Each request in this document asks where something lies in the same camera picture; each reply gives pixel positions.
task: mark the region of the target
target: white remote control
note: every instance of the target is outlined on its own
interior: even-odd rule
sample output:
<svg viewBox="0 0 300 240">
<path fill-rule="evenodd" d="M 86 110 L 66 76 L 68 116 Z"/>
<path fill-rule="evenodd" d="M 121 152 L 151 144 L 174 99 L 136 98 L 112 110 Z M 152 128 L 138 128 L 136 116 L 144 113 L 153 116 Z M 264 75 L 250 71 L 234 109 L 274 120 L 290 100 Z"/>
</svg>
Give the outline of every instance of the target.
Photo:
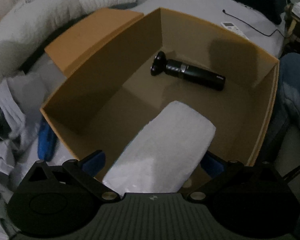
<svg viewBox="0 0 300 240">
<path fill-rule="evenodd" d="M 244 35 L 243 32 L 240 31 L 239 28 L 235 26 L 232 22 L 222 22 L 221 25 L 225 27 L 227 30 L 234 32 L 248 40 L 248 37 Z"/>
</svg>

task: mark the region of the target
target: metal bolt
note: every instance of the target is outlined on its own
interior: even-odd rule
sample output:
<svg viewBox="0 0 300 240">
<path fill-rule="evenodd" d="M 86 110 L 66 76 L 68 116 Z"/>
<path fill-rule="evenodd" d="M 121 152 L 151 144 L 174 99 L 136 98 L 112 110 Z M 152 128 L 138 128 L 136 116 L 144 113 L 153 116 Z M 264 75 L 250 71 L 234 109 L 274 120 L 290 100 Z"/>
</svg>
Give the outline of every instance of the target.
<svg viewBox="0 0 300 240">
<path fill-rule="evenodd" d="M 203 192 L 193 192 L 190 195 L 190 198 L 192 198 L 193 200 L 203 200 L 205 199 L 206 195 Z"/>
<path fill-rule="evenodd" d="M 105 200 L 114 200 L 117 197 L 117 194 L 112 191 L 108 191 L 102 194 L 102 198 Z"/>
</svg>

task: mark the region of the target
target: white towel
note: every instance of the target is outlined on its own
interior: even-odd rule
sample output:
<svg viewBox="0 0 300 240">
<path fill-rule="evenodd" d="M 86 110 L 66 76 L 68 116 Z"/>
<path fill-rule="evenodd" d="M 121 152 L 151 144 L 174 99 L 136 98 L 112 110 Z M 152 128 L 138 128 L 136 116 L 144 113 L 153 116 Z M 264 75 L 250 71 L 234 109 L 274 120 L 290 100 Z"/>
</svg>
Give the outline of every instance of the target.
<svg viewBox="0 0 300 240">
<path fill-rule="evenodd" d="M 174 101 L 128 144 L 103 179 L 125 192 L 177 192 L 206 153 L 215 126 L 189 106 Z"/>
</svg>

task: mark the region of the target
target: black cable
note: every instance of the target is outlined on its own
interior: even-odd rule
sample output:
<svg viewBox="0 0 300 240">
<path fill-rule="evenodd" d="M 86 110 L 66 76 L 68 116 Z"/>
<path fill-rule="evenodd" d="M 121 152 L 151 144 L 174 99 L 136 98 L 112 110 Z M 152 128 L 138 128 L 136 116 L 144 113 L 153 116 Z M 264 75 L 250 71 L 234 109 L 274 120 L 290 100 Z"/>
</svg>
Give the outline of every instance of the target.
<svg viewBox="0 0 300 240">
<path fill-rule="evenodd" d="M 226 15 L 229 15 L 229 16 L 231 16 L 231 17 L 233 17 L 233 18 L 235 18 L 235 19 L 237 19 L 237 20 L 239 20 L 239 21 L 245 23 L 245 24 L 248 25 L 250 28 L 254 29 L 256 32 L 258 32 L 258 33 L 260 33 L 260 34 L 262 34 L 262 35 L 264 35 L 264 36 L 266 36 L 266 37 L 271 37 L 275 32 L 280 33 L 281 36 L 282 36 L 283 38 L 289 38 L 289 37 L 290 37 L 290 36 L 289 36 L 289 37 L 285 37 L 278 29 L 276 29 L 276 30 L 275 30 L 273 33 L 271 33 L 270 35 L 264 34 L 264 33 L 262 33 L 261 31 L 257 30 L 255 27 L 251 26 L 249 23 L 246 23 L 245 21 L 243 21 L 243 20 L 241 20 L 241 19 L 239 19 L 239 18 L 237 18 L 237 17 L 235 17 L 235 16 L 233 16 L 233 15 L 231 15 L 231 14 L 228 14 L 228 13 L 226 12 L 226 10 L 223 9 L 222 12 L 223 12 L 224 14 L 226 14 Z"/>
<path fill-rule="evenodd" d="M 300 174 L 300 165 L 298 167 L 294 168 L 292 171 L 288 172 L 286 175 L 284 175 L 283 179 L 285 182 L 289 183 L 299 174 Z"/>
</svg>

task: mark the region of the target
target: cardboard box flap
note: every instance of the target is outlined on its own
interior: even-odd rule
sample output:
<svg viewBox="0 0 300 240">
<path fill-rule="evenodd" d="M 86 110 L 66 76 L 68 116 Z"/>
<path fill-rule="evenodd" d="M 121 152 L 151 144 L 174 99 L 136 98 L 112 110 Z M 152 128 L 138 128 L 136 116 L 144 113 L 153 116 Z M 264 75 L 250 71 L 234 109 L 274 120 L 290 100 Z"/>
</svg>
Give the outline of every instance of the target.
<svg viewBox="0 0 300 240">
<path fill-rule="evenodd" d="M 45 52 L 69 77 L 97 50 L 142 17 L 139 12 L 102 8 L 65 31 Z"/>
</svg>

